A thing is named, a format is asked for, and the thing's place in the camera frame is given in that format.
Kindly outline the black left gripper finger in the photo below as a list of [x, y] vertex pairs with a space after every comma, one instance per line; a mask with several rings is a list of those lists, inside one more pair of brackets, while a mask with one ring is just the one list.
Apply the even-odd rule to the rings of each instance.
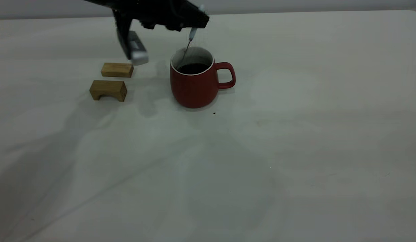
[[196, 14], [199, 13], [199, 7], [194, 5], [188, 0], [181, 1], [181, 13], [182, 14]]
[[173, 16], [167, 20], [167, 29], [180, 32], [184, 28], [204, 29], [210, 17], [206, 14], [191, 16]]

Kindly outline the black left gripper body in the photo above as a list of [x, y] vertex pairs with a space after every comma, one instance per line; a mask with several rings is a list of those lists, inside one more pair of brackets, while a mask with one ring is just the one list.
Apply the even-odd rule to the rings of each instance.
[[129, 29], [134, 19], [146, 29], [156, 25], [166, 29], [186, 28], [184, 18], [178, 14], [183, 0], [122, 0], [121, 3], [121, 29]]

